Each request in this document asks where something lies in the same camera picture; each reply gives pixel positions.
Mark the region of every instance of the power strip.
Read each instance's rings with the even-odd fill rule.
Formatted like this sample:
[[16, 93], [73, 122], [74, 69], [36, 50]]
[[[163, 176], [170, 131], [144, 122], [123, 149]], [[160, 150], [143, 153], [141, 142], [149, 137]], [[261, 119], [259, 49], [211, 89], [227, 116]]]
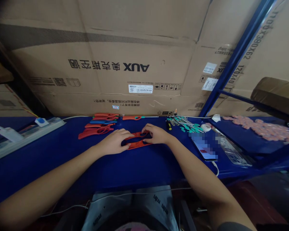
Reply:
[[44, 127], [39, 127], [38, 125], [28, 128], [27, 130], [21, 132], [24, 139], [19, 142], [11, 142], [9, 140], [0, 143], [0, 158], [22, 148], [23, 146], [37, 140], [38, 138], [56, 130], [57, 128], [63, 126], [65, 122], [57, 117], [47, 120], [49, 123]]

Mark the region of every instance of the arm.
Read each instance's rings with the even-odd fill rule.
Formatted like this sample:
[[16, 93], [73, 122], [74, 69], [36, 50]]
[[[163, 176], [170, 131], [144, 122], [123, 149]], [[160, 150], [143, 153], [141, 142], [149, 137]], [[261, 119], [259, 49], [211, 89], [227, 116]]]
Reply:
[[34, 222], [59, 200], [97, 159], [127, 150], [129, 145], [122, 147], [121, 142], [133, 136], [125, 129], [115, 130], [97, 145], [14, 193], [0, 203], [0, 228], [21, 230]]
[[177, 138], [151, 124], [147, 124], [142, 132], [145, 130], [150, 131], [152, 136], [152, 139], [145, 139], [145, 142], [164, 143], [169, 146], [191, 188], [206, 205], [214, 230], [217, 230], [222, 223], [236, 222], [256, 231], [246, 213], [224, 184]]

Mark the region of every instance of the barcode sticker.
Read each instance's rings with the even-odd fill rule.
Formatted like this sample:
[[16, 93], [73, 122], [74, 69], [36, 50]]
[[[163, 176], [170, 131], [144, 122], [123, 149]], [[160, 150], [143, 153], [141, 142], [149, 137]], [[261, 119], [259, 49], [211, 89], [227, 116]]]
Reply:
[[208, 74], [213, 74], [217, 64], [213, 63], [206, 63], [206, 67], [204, 68], [203, 72]]
[[128, 85], [129, 93], [153, 93], [153, 85]]
[[205, 84], [203, 85], [203, 90], [213, 91], [218, 79], [207, 78]]

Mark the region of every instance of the right hand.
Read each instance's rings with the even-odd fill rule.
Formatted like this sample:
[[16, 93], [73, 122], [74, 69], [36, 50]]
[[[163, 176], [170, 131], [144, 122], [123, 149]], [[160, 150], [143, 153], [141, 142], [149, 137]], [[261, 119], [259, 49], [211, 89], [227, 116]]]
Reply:
[[150, 135], [152, 136], [151, 139], [143, 139], [144, 142], [147, 143], [164, 143], [168, 144], [174, 136], [170, 135], [168, 132], [166, 132], [164, 129], [154, 126], [152, 124], [146, 124], [146, 126], [142, 129], [142, 133], [145, 131], [149, 131]]

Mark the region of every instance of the red object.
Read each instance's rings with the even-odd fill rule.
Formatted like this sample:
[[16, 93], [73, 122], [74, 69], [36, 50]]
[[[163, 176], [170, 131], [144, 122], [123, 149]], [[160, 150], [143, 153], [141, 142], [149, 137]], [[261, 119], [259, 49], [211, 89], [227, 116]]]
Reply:
[[94, 116], [93, 120], [115, 120], [119, 117]]
[[105, 134], [109, 131], [113, 131], [113, 128], [110, 127], [103, 127], [103, 128], [86, 128], [83, 133], [80, 133], [78, 135], [78, 139], [83, 139], [87, 136], [91, 136], [91, 135], [101, 135], [101, 134]]
[[[134, 137], [128, 137], [125, 140], [129, 140], [129, 139], [132, 139], [132, 138], [135, 138], [135, 137], [145, 137], [148, 133], [149, 133], [148, 131], [144, 132], [144, 133], [141, 133], [141, 132], [132, 133], [134, 135]], [[130, 144], [131, 145], [128, 148], [128, 150], [135, 149], [135, 148], [140, 148], [140, 147], [143, 147], [143, 146], [147, 146], [147, 145], [150, 145], [151, 143], [144, 144], [143, 140], [141, 140], [141, 141], [130, 143]]]
[[103, 128], [103, 127], [110, 127], [115, 124], [87, 124], [85, 128]]
[[94, 116], [108, 116], [108, 117], [113, 117], [113, 116], [119, 116], [119, 114], [112, 114], [112, 113], [96, 113]]
[[141, 116], [123, 116], [122, 120], [140, 120]]

